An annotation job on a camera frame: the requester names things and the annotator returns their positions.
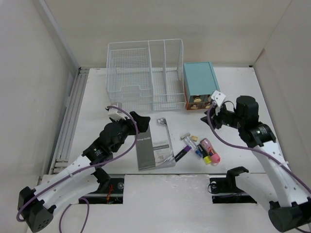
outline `pink bottle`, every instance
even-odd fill
[[[208,155],[210,156],[210,159],[212,161],[212,163],[219,163],[220,162],[220,157],[219,155],[216,153],[216,151],[214,150],[211,142],[207,139],[204,138],[200,141],[201,146],[203,147],[203,149],[208,153]]]

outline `small bottle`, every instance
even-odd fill
[[[200,144],[203,147],[203,149],[208,153],[213,163],[217,164],[220,162],[219,155],[216,153],[211,142],[207,138],[202,139],[200,141]]]
[[[189,136],[184,137],[183,140],[200,158],[203,158],[203,154],[199,151],[199,148]]]

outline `purple marker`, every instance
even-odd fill
[[[175,156],[175,161],[178,162],[178,160],[180,160],[182,157],[184,157],[185,154],[187,154],[187,152],[191,150],[190,146],[186,146],[185,148],[183,148],[176,156]]]

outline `cap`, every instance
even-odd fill
[[[212,162],[209,156],[204,157],[203,160],[206,164],[210,164]]]
[[[202,154],[199,150],[196,150],[195,153],[196,153],[200,158],[203,158],[203,154]]]
[[[189,150],[191,150],[191,147],[190,147],[190,146],[186,146],[186,147],[184,148],[184,150],[185,150],[186,152],[188,152]]]
[[[216,164],[220,162],[220,157],[219,157],[218,153],[213,154],[213,155],[210,157],[210,159],[212,160],[213,163],[216,163]]]

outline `wire basket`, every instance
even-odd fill
[[[109,43],[106,87],[126,111],[183,109],[182,40]]]

